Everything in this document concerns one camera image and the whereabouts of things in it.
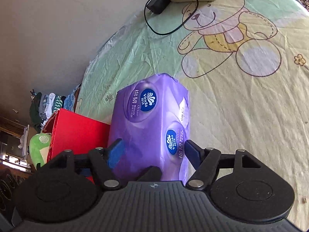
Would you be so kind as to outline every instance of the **cartoon bear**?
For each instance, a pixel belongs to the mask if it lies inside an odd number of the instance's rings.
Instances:
[[[195,8],[195,2],[183,8],[183,21]],[[245,0],[200,2],[184,27],[192,32],[181,41],[178,52],[185,55],[181,65],[190,78],[206,75],[234,53],[240,69],[252,76],[266,77],[280,67],[281,54],[269,41],[278,32],[276,26],[248,11]],[[202,37],[207,47],[194,49]]]

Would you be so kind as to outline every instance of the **blue circular logo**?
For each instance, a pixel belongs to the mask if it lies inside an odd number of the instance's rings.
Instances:
[[[157,102],[157,96],[152,89],[147,88],[141,93],[140,100],[141,110],[143,112],[148,112],[154,108]]]
[[[174,130],[167,131],[165,141],[168,151],[172,155],[175,155],[175,153],[177,152],[177,142],[176,142],[176,133],[174,132]]]

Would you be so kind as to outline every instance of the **green plush toy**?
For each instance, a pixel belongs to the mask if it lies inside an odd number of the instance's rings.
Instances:
[[[41,163],[41,167],[46,164],[51,139],[47,133],[36,134],[30,139],[29,152],[35,168],[38,163]]]

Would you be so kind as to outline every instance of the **wall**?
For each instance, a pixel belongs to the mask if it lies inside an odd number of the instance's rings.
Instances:
[[[146,1],[0,0],[0,115],[27,125],[30,90],[69,94],[101,45]]]
[[[28,145],[30,144],[30,139],[37,134],[37,131],[33,127],[29,127],[28,131]]]

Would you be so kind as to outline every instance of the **purple tissue package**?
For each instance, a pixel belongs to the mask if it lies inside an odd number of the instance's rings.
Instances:
[[[187,179],[184,142],[189,134],[188,90],[168,74],[156,74],[117,93],[109,145],[122,138],[125,151],[113,169],[134,180],[149,166],[162,170],[162,181]]]

